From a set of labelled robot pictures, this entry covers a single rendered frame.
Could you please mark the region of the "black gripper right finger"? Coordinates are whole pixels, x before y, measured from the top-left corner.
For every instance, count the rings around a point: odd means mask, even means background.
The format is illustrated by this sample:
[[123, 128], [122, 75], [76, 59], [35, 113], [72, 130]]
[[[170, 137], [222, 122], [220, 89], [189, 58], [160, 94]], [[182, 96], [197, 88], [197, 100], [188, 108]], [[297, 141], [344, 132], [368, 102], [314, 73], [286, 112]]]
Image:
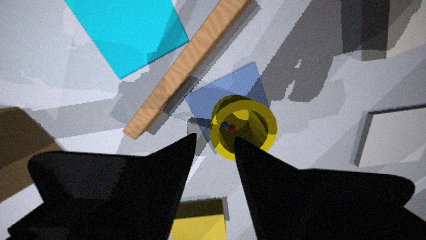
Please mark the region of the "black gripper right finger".
[[238, 136], [234, 154], [257, 240], [301, 240], [325, 198], [405, 206], [415, 191], [398, 175], [297, 169]]

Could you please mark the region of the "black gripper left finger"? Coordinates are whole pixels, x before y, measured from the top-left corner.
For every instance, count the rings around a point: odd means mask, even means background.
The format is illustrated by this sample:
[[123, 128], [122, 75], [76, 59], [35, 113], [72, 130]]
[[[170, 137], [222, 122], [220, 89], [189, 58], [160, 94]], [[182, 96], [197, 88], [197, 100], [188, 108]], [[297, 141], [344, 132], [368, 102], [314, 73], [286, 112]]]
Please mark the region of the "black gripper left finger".
[[139, 239], [168, 240], [195, 155], [191, 133], [147, 156], [51, 150], [28, 161], [42, 201], [50, 197], [129, 201]]

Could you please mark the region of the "wooden plank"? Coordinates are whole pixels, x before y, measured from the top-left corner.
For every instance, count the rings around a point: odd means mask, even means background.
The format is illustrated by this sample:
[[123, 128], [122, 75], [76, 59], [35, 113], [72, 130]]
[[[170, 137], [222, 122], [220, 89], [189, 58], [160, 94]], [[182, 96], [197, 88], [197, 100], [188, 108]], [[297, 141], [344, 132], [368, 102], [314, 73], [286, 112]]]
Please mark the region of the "wooden plank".
[[145, 133], [253, 0], [220, 0], [123, 132]]

